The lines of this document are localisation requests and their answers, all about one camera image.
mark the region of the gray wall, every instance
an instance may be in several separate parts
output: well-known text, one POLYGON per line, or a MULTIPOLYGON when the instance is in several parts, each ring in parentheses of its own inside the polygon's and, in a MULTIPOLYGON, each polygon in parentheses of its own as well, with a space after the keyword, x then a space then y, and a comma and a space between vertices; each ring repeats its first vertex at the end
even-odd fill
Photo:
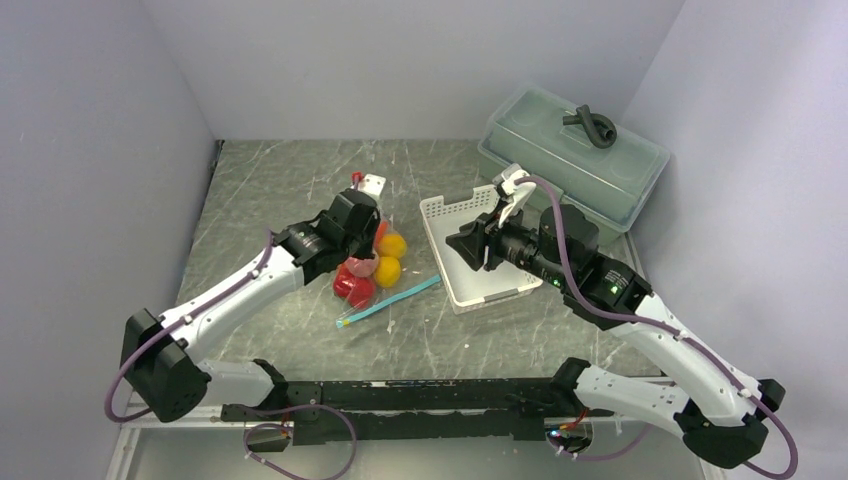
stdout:
POLYGON ((138 0, 0 6, 0 478, 102 478, 123 323, 177 291, 213 137, 138 0))
POLYGON ((477 138, 531 79, 618 118, 683 0, 143 0, 226 139, 477 138))
MULTIPOLYGON (((675 155, 635 228, 645 268, 711 346, 787 388, 803 479, 848 471, 846 19, 841 0, 688 0, 624 116, 675 155)), ((771 439, 757 463, 782 471, 771 439)))

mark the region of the purple cable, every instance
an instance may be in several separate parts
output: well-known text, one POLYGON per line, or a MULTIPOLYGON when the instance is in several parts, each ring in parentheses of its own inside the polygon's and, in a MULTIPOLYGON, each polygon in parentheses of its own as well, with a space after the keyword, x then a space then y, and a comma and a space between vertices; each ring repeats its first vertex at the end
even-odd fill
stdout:
MULTIPOLYGON (((607 455, 580 455, 578 454, 576 457, 572 457, 576 461, 580 462, 606 462, 607 460, 615 460, 618 457, 623 457, 624 455, 630 453, 630 450, 636 448, 636 445, 639 445, 640 442, 648 435, 648 432, 653 428, 650 424, 645 424, 642 427, 642 430, 639 432, 639 435, 636 435, 636 438, 630 441, 624 448, 615 452, 609 453, 607 455)), ((548 443, 551 444, 554 448, 557 448, 556 444, 549 438, 548 443)))
MULTIPOLYGON (((256 265, 256 268, 254 270, 262 270, 263 268, 268 266, 268 259, 271 258, 271 251, 274 248, 273 240, 274 240, 274 234, 273 234, 273 232, 271 232, 269 230, 268 231, 268 242, 265 245, 265 250, 262 252, 262 258, 259 259, 259 263, 256 265)), ((210 298, 209 300, 207 300, 206 302, 204 302, 203 304, 201 304, 200 306, 198 306, 197 308, 195 308, 194 310, 189 312, 188 316, 190 316, 193 319, 197 318, 198 315, 202 314, 206 310, 209 310, 214 305, 220 303, 221 300, 224 300, 225 298, 229 297, 230 295, 232 295, 233 293, 238 291, 241 287, 250 283, 250 281, 253 280, 253 278, 254 278, 253 277, 253 270, 251 270, 243 278, 241 278, 239 281, 232 284, 229 288, 227 288, 223 292, 219 293, 218 295, 215 295, 214 297, 210 298)), ((147 340, 140 347, 138 347, 138 349, 136 351, 134 351, 132 353, 132 355, 130 355, 129 358, 127 358, 127 360, 121 365, 121 368, 118 370, 118 374, 115 376, 115 378, 112 380, 112 383, 109 385, 109 390, 106 392, 106 400, 103 402, 103 411, 104 411, 104 413, 106 413, 106 418, 108 418, 109 420, 111 420, 115 423, 126 423, 126 422, 135 420, 137 418, 140 418, 140 417, 150 413, 150 409, 145 408, 144 410, 142 410, 140 412, 136 412, 136 413, 134 413, 132 415, 128 415, 126 417, 122 417, 122 416, 118 415, 117 413, 115 413, 115 410, 112 408, 112 402, 115 398, 115 392, 118 390, 118 386, 121 384, 121 379, 124 378, 124 375, 126 375, 127 372, 130 371, 130 368, 132 368, 133 364, 139 359, 139 357, 144 355, 144 352, 149 350, 150 347, 152 347, 153 345, 156 344, 156 342, 158 342, 158 341, 162 340, 163 338, 167 337, 168 335, 174 333, 174 331, 176 329, 178 329, 178 328, 180 328, 184 325, 186 325, 185 316, 178 318, 174 323, 172 323, 171 325, 168 325, 167 327, 162 329, 159 333, 150 337, 149 340, 147 340)))
MULTIPOLYGON (((350 470, 351 465, 353 465, 353 459, 356 457, 356 431, 353 428, 353 424, 350 423, 350 420, 347 417, 345 417, 342 412, 336 410, 335 408, 328 407, 326 405, 321 405, 321 404, 297 405, 297 406, 294 406, 294 407, 282 408, 280 410, 257 410, 255 408, 251 408, 251 407, 248 407, 246 405, 236 405, 236 406, 241 408, 242 410, 244 410, 246 412, 252 413, 254 415, 262 415, 262 416, 283 415, 283 414, 290 413, 290 412, 297 412, 298 410, 310 410, 310 409, 325 410, 325 411, 332 413, 333 415, 341 418, 342 421, 345 423, 345 426, 347 427, 348 431, 350 431, 350 440, 351 440, 350 458, 348 458, 347 463, 345 463, 344 467, 342 467, 341 470, 339 470, 337 473, 330 475, 327 478, 323 478, 321 480, 336 480, 336 479, 340 478, 342 475, 344 475, 345 473, 347 473, 347 471, 350 470)), ((247 443, 248 439, 250 439, 250 435, 257 430, 264 429, 264 428, 277 428, 278 429, 278 428, 280 428, 280 424, 278 424, 278 423, 261 423, 259 425, 256 425, 255 427, 252 427, 251 429, 247 430, 246 432, 244 432, 243 444, 244 444, 244 452, 246 454, 245 458, 250 457, 253 460, 261 463, 262 465, 265 465, 266 467, 270 468, 271 470, 274 470, 277 473, 283 474, 283 475, 285 475, 285 476, 287 476, 287 477, 289 477, 293 480, 309 480, 307 478, 295 475, 295 474, 289 472, 288 470, 280 467, 276 463, 269 462, 268 460, 266 460, 266 459, 262 458, 261 456, 250 451, 250 447, 248 446, 248 443, 247 443)))
MULTIPOLYGON (((516 185, 520 185, 522 183, 535 183, 536 185, 542 187, 548 193, 548 197, 551 200, 551 204, 556 207, 559 205, 559 197, 556 194, 553 186, 548 183, 547 180, 537 177, 535 175, 530 175, 524 178, 520 178, 515 181, 516 185)), ((559 249, 559 258, 560 263, 562 265, 569 265, 568 261, 568 250, 565 246, 565 226, 562 221, 562 212, 559 208, 553 208, 554 213, 554 223, 556 224, 556 235, 557 235, 557 247, 559 249)), ((574 298, 577 299, 577 302, 585 308, 589 313, 597 315, 599 317, 607 318, 609 320, 615 320, 622 323, 644 323, 646 325, 650 325, 652 327, 658 328, 660 330, 666 331, 670 333, 672 336, 677 337, 680 335, 680 330, 666 325, 658 320, 654 320, 652 318, 643 317, 640 315, 627 315, 622 313, 613 313, 606 312, 601 310, 591 303, 580 293, 580 289, 577 287, 577 282, 574 280, 574 274, 571 272, 570 268, 563 268, 563 274, 565 277, 565 283, 568 284, 568 289, 574 295, 574 298)), ((707 347, 701 345, 691 337, 683 338, 683 341, 689 344, 692 348, 700 352, 704 357, 707 358, 719 371, 727 377, 727 380, 737 388, 740 392, 744 390, 745 385, 736 378, 735 375, 724 365, 724 363, 718 359, 707 347)), ((754 396, 748 397, 748 400, 751 401, 758 409, 760 409, 763 413, 765 413, 766 417, 768 417, 780 433, 783 435, 783 438, 786 440, 786 445, 789 447, 789 466, 786 467, 786 470, 782 473, 773 473, 750 463, 745 462, 745 466, 759 473, 760 475, 771 478, 774 480, 785 480, 791 478, 795 475, 795 471, 798 469, 798 446, 795 444, 795 439, 792 438, 792 434, 789 433, 789 429, 777 418, 777 415, 770 408, 768 408, 759 398, 754 396)))

